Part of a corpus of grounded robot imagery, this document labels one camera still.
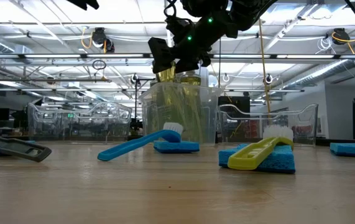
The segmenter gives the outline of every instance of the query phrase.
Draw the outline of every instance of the plastic container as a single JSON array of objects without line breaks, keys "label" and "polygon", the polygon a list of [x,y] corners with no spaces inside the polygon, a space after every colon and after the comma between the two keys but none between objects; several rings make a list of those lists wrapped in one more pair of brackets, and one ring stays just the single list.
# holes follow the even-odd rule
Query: plastic container
[{"label": "plastic container", "polygon": [[132,109],[102,102],[90,110],[63,110],[28,104],[31,140],[124,141]]},{"label": "plastic container", "polygon": [[162,130],[164,123],[184,127],[182,140],[213,146],[219,88],[180,83],[157,83],[139,100],[142,103],[144,134]]},{"label": "plastic container", "polygon": [[276,124],[292,129],[294,144],[315,146],[318,105],[271,114],[245,113],[234,105],[221,105],[218,112],[223,143],[258,142],[264,128]]}]

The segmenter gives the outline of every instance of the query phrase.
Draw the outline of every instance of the brush handle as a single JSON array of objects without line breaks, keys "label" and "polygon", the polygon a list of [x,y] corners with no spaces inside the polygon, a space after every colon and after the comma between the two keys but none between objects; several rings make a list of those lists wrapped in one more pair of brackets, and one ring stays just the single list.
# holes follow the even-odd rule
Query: brush handle
[{"label": "brush handle", "polygon": [[175,131],[161,130],[141,137],[139,139],[130,140],[118,146],[112,147],[111,149],[107,149],[103,152],[100,152],[97,156],[97,159],[101,161],[110,161],[111,159],[117,158],[137,148],[143,147],[146,144],[153,142],[159,138],[163,138],[168,142],[180,142],[182,139],[181,135]]}]

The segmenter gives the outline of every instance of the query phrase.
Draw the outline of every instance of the blue brush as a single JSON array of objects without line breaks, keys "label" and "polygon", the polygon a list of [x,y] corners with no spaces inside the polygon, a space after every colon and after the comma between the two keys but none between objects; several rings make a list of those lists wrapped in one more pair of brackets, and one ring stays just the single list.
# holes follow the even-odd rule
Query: blue brush
[{"label": "blue brush", "polygon": [[111,159],[117,158],[118,156],[143,147],[150,142],[158,140],[159,138],[163,138],[168,142],[180,142],[182,140],[182,132],[183,126],[180,124],[165,123],[163,130],[157,131],[139,139],[130,140],[118,146],[112,147],[111,149],[100,152],[97,156],[97,159],[101,161],[110,161]]},{"label": "blue brush", "polygon": [[200,144],[198,142],[154,142],[154,149],[160,153],[191,153],[199,152]]},{"label": "blue brush", "polygon": [[[233,149],[219,151],[219,166],[228,168],[228,158],[247,145],[241,144]],[[294,174],[296,169],[292,148],[290,146],[275,146],[271,154],[260,163],[256,171]]]},{"label": "blue brush", "polygon": [[355,157],[355,143],[331,143],[331,152],[337,156]]}]

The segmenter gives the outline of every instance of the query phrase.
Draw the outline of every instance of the white wall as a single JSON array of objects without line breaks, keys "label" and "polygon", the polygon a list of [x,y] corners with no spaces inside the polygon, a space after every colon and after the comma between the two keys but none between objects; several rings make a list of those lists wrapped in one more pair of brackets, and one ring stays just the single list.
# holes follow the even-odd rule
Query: white wall
[{"label": "white wall", "polygon": [[[326,112],[325,82],[317,83],[317,86],[304,88],[303,93],[288,93],[282,101],[272,101],[271,111],[288,108],[289,111],[304,109],[310,104],[318,104],[318,117],[322,118],[323,134],[328,138],[328,117]],[[266,106],[251,108],[252,113],[266,113]]]},{"label": "white wall", "polygon": [[355,79],[325,86],[331,139],[353,139]]},{"label": "white wall", "polygon": [[0,96],[0,108],[22,110],[24,106],[37,98],[28,95],[17,95],[15,92],[6,92],[6,96]]}]

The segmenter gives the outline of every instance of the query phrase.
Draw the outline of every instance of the orange cable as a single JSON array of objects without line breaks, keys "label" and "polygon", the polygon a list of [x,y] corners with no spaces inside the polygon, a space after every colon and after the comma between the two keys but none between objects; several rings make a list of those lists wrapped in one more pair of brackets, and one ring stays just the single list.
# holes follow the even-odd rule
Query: orange cable
[{"label": "orange cable", "polygon": [[337,37],[334,36],[336,32],[333,32],[332,33],[332,38],[334,38],[335,40],[338,40],[338,41],[342,41],[342,42],[346,42],[346,43],[350,43],[350,42],[355,42],[355,40],[342,40],[342,39],[339,39]]},{"label": "orange cable", "polygon": [[92,36],[93,36],[93,32],[90,34],[90,43],[89,43],[89,46],[86,46],[84,41],[83,41],[83,35],[85,34],[85,30],[86,28],[83,28],[83,32],[82,32],[82,37],[80,39],[80,42],[82,43],[82,46],[86,49],[89,49],[91,47],[91,42],[92,42]]}]

